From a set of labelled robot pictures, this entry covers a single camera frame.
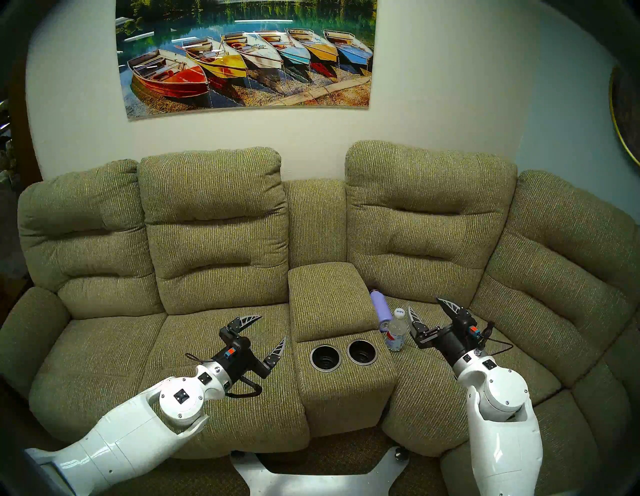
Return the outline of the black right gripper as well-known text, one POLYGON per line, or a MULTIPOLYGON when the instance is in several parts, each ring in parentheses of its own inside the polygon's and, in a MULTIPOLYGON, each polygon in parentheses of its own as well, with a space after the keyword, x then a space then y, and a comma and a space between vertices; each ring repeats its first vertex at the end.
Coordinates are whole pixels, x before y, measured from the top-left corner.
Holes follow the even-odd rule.
POLYGON ((441 328, 428 328, 411 306, 408 306, 409 332, 420 349, 437 349, 447 363, 454 367, 463 359, 471 361, 472 357, 486 357, 486 341, 489 337, 489 325, 479 330, 477 321, 471 313, 458 304, 436 298, 441 309, 451 319, 451 323, 441 328))

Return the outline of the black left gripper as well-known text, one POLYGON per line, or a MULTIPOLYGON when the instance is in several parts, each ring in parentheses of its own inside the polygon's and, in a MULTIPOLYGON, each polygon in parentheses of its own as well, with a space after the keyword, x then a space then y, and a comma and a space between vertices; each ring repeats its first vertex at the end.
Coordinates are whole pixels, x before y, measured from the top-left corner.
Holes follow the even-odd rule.
POLYGON ((259 360, 251 349, 249 338, 240 335, 260 319, 261 315, 236 317, 226 325, 226 333, 219 333, 225 347, 212 357, 212 372, 222 385, 235 385, 237 382, 256 385, 254 381, 245 377, 245 374, 251 371, 266 379, 283 357, 286 348, 285 337, 264 360, 259 360))

